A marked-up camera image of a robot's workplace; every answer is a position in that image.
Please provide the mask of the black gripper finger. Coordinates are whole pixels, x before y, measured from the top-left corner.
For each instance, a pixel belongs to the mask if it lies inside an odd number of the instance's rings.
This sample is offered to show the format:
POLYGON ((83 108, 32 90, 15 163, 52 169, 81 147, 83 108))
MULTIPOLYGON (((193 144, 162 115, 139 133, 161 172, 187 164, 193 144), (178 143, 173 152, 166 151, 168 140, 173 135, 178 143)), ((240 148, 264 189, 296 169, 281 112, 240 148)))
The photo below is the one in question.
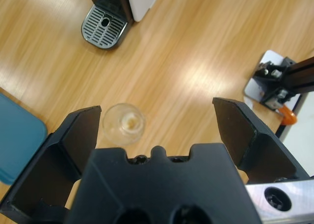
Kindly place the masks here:
POLYGON ((232 161, 253 184, 310 177, 270 128, 243 102, 213 98, 218 129, 232 161))
POLYGON ((18 224, 64 223, 69 194, 96 147, 100 116, 100 106, 68 114, 7 191, 1 214, 18 224))

